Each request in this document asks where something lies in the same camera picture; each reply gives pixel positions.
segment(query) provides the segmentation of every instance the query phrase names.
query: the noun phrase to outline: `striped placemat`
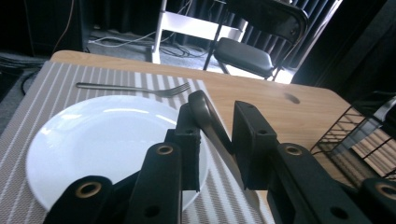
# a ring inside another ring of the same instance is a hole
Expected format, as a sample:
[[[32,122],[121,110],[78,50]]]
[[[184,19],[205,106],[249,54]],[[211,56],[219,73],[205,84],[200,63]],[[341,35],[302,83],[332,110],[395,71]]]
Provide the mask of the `striped placemat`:
[[[77,82],[92,82],[165,89],[187,81],[191,89],[173,98],[75,87]],[[121,94],[149,98],[179,109],[187,103],[188,95],[197,90],[203,90],[209,96],[202,80],[46,62],[0,139],[0,223],[43,222],[47,212],[29,189],[25,158],[35,134],[57,113],[87,99]],[[219,153],[208,144],[208,176],[198,197],[183,211],[182,222],[273,222],[266,202],[255,191],[242,191]]]

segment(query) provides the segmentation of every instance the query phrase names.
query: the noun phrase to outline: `black cable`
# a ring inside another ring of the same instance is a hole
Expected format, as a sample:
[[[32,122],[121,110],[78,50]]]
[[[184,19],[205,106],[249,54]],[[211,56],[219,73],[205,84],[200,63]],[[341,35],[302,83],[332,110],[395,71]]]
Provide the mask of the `black cable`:
[[[31,77],[37,75],[37,73],[38,73],[38,70],[37,70],[37,71],[34,71],[34,72],[32,72],[32,73],[29,73],[26,77],[23,78],[22,83],[21,83],[21,92],[22,92],[23,95],[26,95],[26,91],[25,91],[25,89],[24,89],[24,84],[25,84],[25,82],[26,82],[27,80],[29,80]]]
[[[72,16],[73,16],[73,8],[74,8],[74,0],[72,0],[71,6],[70,6],[69,19],[67,21],[66,27],[64,28],[64,32],[59,37],[58,42],[56,42],[56,44],[55,44],[55,47],[53,47],[52,54],[58,48],[59,43],[61,43],[61,40],[64,38],[64,35],[66,34],[67,30],[69,29],[70,21],[72,20]]]

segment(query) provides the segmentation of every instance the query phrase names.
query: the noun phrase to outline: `wooden table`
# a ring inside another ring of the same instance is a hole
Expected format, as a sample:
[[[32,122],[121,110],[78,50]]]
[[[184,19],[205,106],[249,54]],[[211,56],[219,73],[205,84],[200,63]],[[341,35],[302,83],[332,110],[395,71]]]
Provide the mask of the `wooden table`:
[[[279,142],[291,142],[308,149],[349,106],[333,91],[315,87],[280,84],[74,51],[58,51],[50,60],[201,79],[229,133],[233,127],[233,104],[235,100],[244,101],[259,108],[278,134]],[[300,103],[295,104],[293,98],[298,99]]]
[[[233,127],[235,100],[253,104],[275,129],[279,142],[292,142],[306,148],[311,148],[348,107],[348,103],[334,92],[324,89],[59,51],[45,63],[0,137],[0,223],[40,223],[45,218],[47,212],[29,188],[25,167],[29,146],[45,122],[70,105],[94,97],[141,94],[87,91],[76,88],[76,82],[92,80],[120,84],[138,77],[152,78],[141,85],[151,85],[154,79],[162,84],[193,83],[189,91],[204,90],[209,94],[229,133]],[[152,94],[142,96],[163,101],[160,97],[153,98]],[[186,103],[187,96],[188,93],[183,92],[165,101],[178,108]],[[210,166],[205,185],[183,211],[183,221],[261,223],[270,220],[272,216],[264,202],[266,191],[242,190],[213,147],[207,148],[207,155]]]

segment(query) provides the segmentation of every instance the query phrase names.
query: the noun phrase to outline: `fork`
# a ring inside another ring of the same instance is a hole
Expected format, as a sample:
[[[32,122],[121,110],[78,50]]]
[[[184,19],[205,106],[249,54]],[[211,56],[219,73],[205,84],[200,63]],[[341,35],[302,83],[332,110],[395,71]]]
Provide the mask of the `fork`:
[[[188,90],[190,88],[190,83],[186,82],[180,86],[174,87],[172,89],[167,89],[167,90],[149,90],[149,89],[139,88],[139,87],[95,84],[95,83],[88,83],[88,82],[78,82],[78,83],[76,83],[76,87],[82,88],[82,89],[107,90],[107,91],[144,91],[144,92],[154,93],[161,97],[172,97],[174,95],[178,95],[179,93],[182,93],[183,91]]]

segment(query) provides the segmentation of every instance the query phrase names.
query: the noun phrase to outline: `black wire rack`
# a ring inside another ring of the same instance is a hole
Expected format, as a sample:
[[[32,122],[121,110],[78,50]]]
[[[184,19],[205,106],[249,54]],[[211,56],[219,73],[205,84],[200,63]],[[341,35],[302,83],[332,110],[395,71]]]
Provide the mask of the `black wire rack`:
[[[374,92],[352,104],[311,148],[358,188],[366,178],[396,180],[396,94]]]

